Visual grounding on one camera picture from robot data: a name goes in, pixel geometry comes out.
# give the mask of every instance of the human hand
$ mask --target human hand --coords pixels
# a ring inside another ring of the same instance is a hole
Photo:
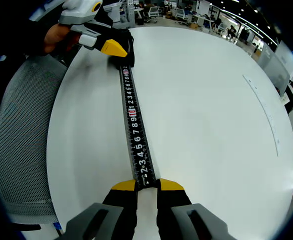
[[[71,27],[68,25],[61,25],[61,24],[55,24],[53,25],[46,33],[44,38],[44,52],[46,54],[51,53],[57,46],[59,42],[64,40],[69,32],[71,31]],[[72,46],[79,42],[80,34],[74,34],[72,37],[70,37],[66,51],[69,51]]]

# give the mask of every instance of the gray mesh chair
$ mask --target gray mesh chair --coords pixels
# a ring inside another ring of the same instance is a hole
[[[29,57],[0,106],[0,200],[17,224],[57,222],[47,176],[47,135],[67,67],[51,56]]]

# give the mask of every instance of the office desk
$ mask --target office desk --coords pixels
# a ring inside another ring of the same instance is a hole
[[[130,31],[156,176],[184,186],[191,202],[224,220],[235,238],[269,239],[293,194],[293,133],[270,79],[242,49],[218,37],[173,27]],[[132,179],[119,72],[107,60],[82,48],[52,110],[47,174],[63,229],[102,203],[113,185]],[[266,114],[243,75],[270,109],[278,156]],[[160,239],[156,189],[138,196],[134,239]]]
[[[141,13],[140,13],[140,11],[142,11],[142,10],[143,10],[143,8],[140,8],[140,7],[134,9],[134,11],[137,12],[137,14],[138,14],[139,19],[142,18]]]
[[[203,20],[207,20],[208,23],[210,24],[210,29],[212,30],[212,23],[214,23],[214,21],[205,18],[204,16],[200,16],[200,15],[193,15],[195,18],[197,18],[196,24],[199,25],[199,19],[203,19]]]

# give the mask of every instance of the office floor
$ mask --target office floor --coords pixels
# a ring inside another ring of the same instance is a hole
[[[199,26],[197,29],[193,29],[188,27],[185,24],[179,24],[177,23],[177,20],[172,20],[172,19],[168,19],[168,18],[163,18],[162,16],[159,16],[156,18],[157,22],[149,22],[149,23],[145,23],[144,25],[136,25],[136,28],[140,28],[140,27],[172,27],[172,28],[182,28],[182,29],[189,29],[192,31],[198,31],[198,32],[203,32],[203,27]],[[210,35],[216,36],[217,38],[222,38],[225,39],[225,37],[222,37],[218,34],[216,34],[213,31],[208,31],[209,29],[205,29],[204,32],[208,33]],[[249,46],[247,46],[246,44],[244,44],[241,41],[235,41],[234,43],[235,45],[237,45],[239,48],[243,49],[248,55],[250,55],[256,62],[259,59],[259,56],[256,55],[255,53],[253,53],[253,49],[251,49]]]

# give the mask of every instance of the tape measure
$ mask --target tape measure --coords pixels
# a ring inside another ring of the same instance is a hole
[[[137,182],[139,191],[154,187],[156,175],[131,67],[120,66],[120,78],[127,145],[130,153],[133,177]]]

